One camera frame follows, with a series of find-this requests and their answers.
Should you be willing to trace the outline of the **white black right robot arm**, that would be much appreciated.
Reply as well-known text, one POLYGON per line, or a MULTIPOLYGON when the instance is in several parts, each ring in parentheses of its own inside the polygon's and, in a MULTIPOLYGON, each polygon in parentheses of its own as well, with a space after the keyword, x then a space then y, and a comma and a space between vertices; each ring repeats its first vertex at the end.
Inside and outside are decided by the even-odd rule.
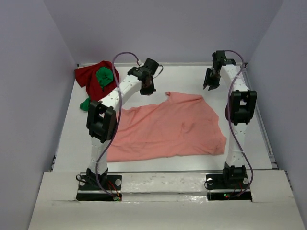
POLYGON ((246 129, 254 116, 257 93, 250 90, 242 79, 244 65, 237 69, 234 59, 226 57, 226 50, 212 54, 213 66, 206 71, 203 88, 215 90, 223 79, 228 86, 225 118, 228 121, 230 136, 228 153, 221 173, 206 176, 208 190, 238 189, 245 187, 245 154, 243 145, 246 129))

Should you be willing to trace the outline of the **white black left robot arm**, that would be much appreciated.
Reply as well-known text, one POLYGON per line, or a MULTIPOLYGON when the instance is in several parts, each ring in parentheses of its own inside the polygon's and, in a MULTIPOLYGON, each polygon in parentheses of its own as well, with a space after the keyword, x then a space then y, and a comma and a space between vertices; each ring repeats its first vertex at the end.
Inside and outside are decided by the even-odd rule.
POLYGON ((144 64, 132 67, 123 80, 115 80, 116 87, 108 96, 90 103, 86 127, 91 137, 91 159, 86 176, 93 188, 106 185, 107 150, 116 135, 123 104, 137 92, 151 95, 156 91, 153 80, 159 66, 147 58, 144 64))

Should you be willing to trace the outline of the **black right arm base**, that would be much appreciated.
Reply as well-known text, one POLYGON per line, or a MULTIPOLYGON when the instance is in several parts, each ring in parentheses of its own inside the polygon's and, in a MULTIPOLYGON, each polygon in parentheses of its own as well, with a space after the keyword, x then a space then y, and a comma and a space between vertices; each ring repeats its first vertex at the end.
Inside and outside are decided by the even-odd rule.
POLYGON ((227 201, 227 200, 252 200, 251 191, 248 188, 244 193, 238 196, 248 187, 248 176, 241 182, 235 184, 226 184, 221 174, 207 174, 204 187, 207 190, 208 201, 227 201))

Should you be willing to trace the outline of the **pink t shirt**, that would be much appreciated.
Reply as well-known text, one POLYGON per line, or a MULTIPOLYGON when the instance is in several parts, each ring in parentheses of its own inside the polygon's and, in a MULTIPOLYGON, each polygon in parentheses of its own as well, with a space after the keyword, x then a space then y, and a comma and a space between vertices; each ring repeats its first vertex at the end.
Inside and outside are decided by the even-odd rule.
POLYGON ((222 155, 219 117, 201 95, 166 92, 160 104, 123 109, 108 162, 222 155))

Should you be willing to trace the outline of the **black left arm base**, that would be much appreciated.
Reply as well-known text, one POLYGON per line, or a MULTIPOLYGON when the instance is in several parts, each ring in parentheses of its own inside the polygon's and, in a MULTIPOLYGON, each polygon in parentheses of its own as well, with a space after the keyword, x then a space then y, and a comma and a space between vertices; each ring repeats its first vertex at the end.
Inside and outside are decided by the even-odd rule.
POLYGON ((121 185, 122 175, 109 174, 104 183, 101 182, 101 189, 95 178, 89 178, 86 174, 78 174, 75 179, 78 181, 76 200, 78 201, 103 201, 117 202, 122 200, 121 185))

